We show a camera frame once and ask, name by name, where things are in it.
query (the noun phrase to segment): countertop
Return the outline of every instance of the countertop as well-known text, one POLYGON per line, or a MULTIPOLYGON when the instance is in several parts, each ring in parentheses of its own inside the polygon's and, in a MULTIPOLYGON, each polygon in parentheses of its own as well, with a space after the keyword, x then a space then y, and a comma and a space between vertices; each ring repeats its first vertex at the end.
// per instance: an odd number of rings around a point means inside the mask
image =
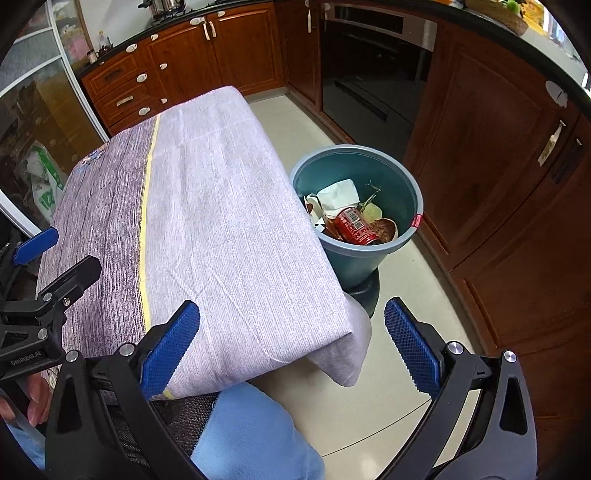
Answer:
MULTIPOLYGON (((350 3, 355 3, 355 0, 346 0, 350 3)), ((480 15, 476 15, 471 11, 461 9, 457 2, 452 5, 445 5, 433 0, 372 0, 373 3, 382 4, 387 7, 401 8, 416 14, 424 13, 431 18, 441 18, 449 23, 456 24, 467 30, 474 31, 479 35, 488 38, 489 40, 499 44, 513 52, 516 56, 523 59, 540 73, 542 73, 548 80, 558 84, 569 96, 569 100, 574 102, 582 114, 591 120, 591 98, 589 94, 557 63, 545 55, 542 51, 536 48, 532 43, 522 37, 517 36, 503 25, 498 24, 494 20, 490 20, 480 15)), ((263 3, 264 0, 234 0, 222 4, 210 4, 204 8, 188 11, 183 15, 172 18, 168 21, 162 22, 153 27, 128 38, 115 46, 111 51, 104 54, 99 61, 88 65, 83 70, 76 73, 78 79, 92 72, 97 68, 101 62, 109 60, 118 53, 124 51, 129 45, 137 43, 145 37, 148 37, 160 30, 176 25, 183 21, 194 17, 203 17, 212 12, 217 12, 223 9, 233 7, 242 7, 244 5, 251 5, 263 3)))

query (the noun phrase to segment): basket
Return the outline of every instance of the basket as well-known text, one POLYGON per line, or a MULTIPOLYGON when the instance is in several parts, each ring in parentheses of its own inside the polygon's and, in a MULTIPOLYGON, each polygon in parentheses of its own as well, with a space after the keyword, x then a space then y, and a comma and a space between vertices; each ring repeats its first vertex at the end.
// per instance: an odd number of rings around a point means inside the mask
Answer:
POLYGON ((519 15, 510 12, 496 0, 465 0, 465 3, 467 8, 497 20, 519 36, 528 28, 527 23, 519 15))

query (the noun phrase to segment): blue gripper pad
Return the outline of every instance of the blue gripper pad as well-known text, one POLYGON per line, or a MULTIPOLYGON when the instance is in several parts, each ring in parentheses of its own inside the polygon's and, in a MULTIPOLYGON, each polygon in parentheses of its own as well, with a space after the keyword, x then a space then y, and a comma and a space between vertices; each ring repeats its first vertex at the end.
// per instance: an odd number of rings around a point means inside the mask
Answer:
POLYGON ((43 252, 53 247, 59 240, 60 235, 52 226, 41 233, 36 234, 26 242, 21 243, 14 250, 12 261, 15 265, 26 265, 35 260, 43 252))
POLYGON ((139 386, 146 400, 164 391, 199 330, 199 307, 193 302, 185 305, 144 361, 139 386))
POLYGON ((440 389, 439 362, 418 332, 414 319, 396 302, 388 300, 384 311, 386 329, 392 337, 414 384, 435 399, 440 389))

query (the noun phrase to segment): teal trash can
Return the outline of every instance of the teal trash can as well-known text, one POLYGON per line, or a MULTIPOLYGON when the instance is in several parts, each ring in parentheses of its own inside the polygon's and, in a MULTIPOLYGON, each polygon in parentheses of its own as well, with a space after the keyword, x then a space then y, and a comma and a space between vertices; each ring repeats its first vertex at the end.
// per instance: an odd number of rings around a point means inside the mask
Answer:
POLYGON ((373 148, 360 145, 321 148, 302 158, 290 174, 291 184, 300 198, 346 179, 353 180, 361 201, 375 192, 371 185, 381 189, 375 203, 385 218, 396 222, 398 238, 387 244, 363 247, 314 230, 345 290, 366 280, 386 255, 403 247, 423 217, 423 197, 415 179, 402 164, 373 148))

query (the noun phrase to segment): beige floor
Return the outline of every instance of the beige floor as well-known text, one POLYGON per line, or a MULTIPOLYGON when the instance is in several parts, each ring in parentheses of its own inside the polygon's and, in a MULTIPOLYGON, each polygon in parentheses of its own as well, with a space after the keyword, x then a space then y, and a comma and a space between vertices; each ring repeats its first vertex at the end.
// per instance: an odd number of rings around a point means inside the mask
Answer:
MULTIPOLYGON (((287 172, 305 154, 332 145, 331 138, 285 96, 251 104, 287 172)), ((420 239, 380 265, 381 291, 372 318, 372 340, 354 387, 335 384, 306 360, 270 372, 255 384, 281 403, 295 425, 324 457, 327 480, 374 480, 404 445, 430 399, 416 390, 384 326, 387 300, 400 296, 419 320, 444 340, 473 351, 463 312, 420 239)), ((455 453, 477 399, 470 393, 458 428, 440 461, 455 453)))

